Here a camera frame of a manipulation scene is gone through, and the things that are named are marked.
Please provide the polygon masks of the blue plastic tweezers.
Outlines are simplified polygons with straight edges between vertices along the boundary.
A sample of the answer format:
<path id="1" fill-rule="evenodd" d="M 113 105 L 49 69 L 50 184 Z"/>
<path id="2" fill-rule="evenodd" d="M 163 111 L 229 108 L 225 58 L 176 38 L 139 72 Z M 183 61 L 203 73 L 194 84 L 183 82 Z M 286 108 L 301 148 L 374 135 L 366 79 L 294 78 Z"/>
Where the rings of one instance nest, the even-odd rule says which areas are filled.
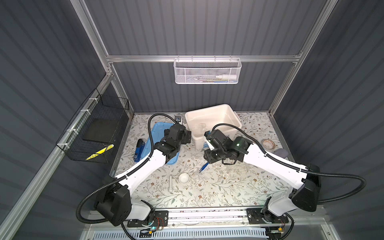
<path id="1" fill-rule="evenodd" d="M 206 163 L 204 164 L 201 169 L 199 170 L 199 173 L 201 173 L 207 166 L 209 165 L 209 163 Z"/>

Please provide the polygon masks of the white plastic storage bin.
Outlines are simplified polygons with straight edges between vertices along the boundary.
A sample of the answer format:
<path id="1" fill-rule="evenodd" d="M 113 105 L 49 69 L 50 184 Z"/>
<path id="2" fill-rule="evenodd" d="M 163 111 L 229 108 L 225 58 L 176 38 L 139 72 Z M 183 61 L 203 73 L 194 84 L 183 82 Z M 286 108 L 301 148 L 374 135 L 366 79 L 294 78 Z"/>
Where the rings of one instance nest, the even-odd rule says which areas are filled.
<path id="1" fill-rule="evenodd" d="M 185 114 L 185 118 L 189 130 L 192 132 L 192 139 L 198 152 L 208 146 L 205 142 L 204 135 L 199 133 L 199 124 L 206 124 L 207 131 L 211 131 L 215 125 L 223 123 L 230 124 L 238 128 L 242 127 L 240 117 L 227 104 L 189 111 Z"/>

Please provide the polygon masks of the white mortar bowl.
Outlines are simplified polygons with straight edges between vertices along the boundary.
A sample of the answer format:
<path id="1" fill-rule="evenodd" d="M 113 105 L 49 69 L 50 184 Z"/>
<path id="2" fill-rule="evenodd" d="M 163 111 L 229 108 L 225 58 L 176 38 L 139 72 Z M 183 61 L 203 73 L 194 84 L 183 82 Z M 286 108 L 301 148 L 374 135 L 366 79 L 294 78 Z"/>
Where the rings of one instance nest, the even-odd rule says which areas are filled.
<path id="1" fill-rule="evenodd" d="M 179 182 L 182 184 L 186 184 L 190 181 L 190 176 L 187 173 L 182 173 L 179 175 Z"/>

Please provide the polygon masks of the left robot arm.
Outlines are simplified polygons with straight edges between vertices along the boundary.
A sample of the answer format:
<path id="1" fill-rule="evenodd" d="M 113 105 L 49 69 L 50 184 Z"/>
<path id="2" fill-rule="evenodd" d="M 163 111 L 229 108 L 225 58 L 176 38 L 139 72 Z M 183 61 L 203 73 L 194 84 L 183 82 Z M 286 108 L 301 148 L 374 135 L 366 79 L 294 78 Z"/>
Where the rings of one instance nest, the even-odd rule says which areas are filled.
<path id="1" fill-rule="evenodd" d="M 164 166 L 180 151 L 182 145 L 191 142 L 192 133 L 176 120 L 164 131 L 164 137 L 154 142 L 149 136 L 149 154 L 129 170 L 111 178 L 110 181 L 82 199 L 76 209 L 76 218 L 84 224 L 109 222 L 117 227 L 125 221 L 143 221 L 149 225 L 155 217 L 155 208 L 147 201 L 134 201 L 132 195 L 136 188 L 153 172 Z M 103 216 L 101 219 L 86 219 L 82 216 L 83 205 L 96 196 L 95 208 Z"/>

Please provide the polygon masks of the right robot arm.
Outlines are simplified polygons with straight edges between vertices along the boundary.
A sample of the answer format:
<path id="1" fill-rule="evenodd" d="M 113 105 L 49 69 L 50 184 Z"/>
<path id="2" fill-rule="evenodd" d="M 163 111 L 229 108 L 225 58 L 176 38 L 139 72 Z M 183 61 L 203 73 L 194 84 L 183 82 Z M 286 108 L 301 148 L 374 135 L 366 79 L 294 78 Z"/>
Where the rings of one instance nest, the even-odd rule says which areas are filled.
<path id="1" fill-rule="evenodd" d="M 269 172 L 290 185 L 290 188 L 282 194 L 267 198 L 261 213 L 268 222 L 296 209 L 315 212 L 318 204 L 349 198 L 367 185 L 367 181 L 357 175 L 322 173 L 318 166 L 306 167 L 267 152 L 260 142 L 246 133 L 231 140 L 219 130 L 219 127 L 221 124 L 204 133 L 209 146 L 204 152 L 204 158 L 209 164 L 246 163 Z M 346 194 L 319 200 L 322 177 L 354 179 L 360 181 L 360 185 Z"/>

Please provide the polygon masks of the blue stapler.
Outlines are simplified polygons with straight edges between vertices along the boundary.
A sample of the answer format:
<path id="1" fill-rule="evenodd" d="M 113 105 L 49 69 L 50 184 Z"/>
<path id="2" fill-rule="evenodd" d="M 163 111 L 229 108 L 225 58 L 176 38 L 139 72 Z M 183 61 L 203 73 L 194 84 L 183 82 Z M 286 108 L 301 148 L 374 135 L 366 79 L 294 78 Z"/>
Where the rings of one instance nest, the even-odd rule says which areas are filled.
<path id="1" fill-rule="evenodd" d="M 135 150 L 135 154 L 134 154 L 134 162 L 137 163 L 141 160 L 141 155 L 142 155 L 142 152 L 145 148 L 145 142 L 143 141 L 143 139 L 139 139 L 137 141 L 137 145 L 136 145 L 136 150 Z"/>

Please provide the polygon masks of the clear tape roll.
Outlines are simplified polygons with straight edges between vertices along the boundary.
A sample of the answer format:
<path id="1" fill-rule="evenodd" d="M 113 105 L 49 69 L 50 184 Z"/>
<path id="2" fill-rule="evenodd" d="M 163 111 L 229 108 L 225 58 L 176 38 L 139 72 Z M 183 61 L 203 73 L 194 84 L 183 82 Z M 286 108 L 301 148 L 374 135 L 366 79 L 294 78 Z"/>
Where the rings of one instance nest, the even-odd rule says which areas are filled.
<path id="1" fill-rule="evenodd" d="M 276 148 L 275 142 L 269 139 L 263 139 L 261 144 L 264 147 L 264 149 L 268 151 L 272 151 Z"/>

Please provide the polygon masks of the grey purple pouch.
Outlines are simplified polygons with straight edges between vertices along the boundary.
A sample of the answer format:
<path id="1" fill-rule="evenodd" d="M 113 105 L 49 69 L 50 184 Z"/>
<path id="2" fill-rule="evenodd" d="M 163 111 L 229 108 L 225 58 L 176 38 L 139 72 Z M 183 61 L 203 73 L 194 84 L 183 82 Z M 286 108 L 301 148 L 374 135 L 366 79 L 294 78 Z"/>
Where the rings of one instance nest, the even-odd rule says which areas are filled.
<path id="1" fill-rule="evenodd" d="M 283 159 L 286 159 L 289 156 L 289 152 L 285 149 L 276 149 L 273 154 Z"/>

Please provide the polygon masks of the white bottle in basket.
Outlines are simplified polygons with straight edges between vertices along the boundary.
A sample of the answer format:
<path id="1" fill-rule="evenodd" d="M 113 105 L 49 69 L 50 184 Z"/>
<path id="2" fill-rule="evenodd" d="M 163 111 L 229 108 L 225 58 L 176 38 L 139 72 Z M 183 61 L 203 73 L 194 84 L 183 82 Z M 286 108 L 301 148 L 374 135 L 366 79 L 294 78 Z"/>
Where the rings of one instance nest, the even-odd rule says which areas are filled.
<path id="1" fill-rule="evenodd" d="M 217 75 L 216 79 L 222 81 L 236 81 L 238 79 L 237 75 Z"/>

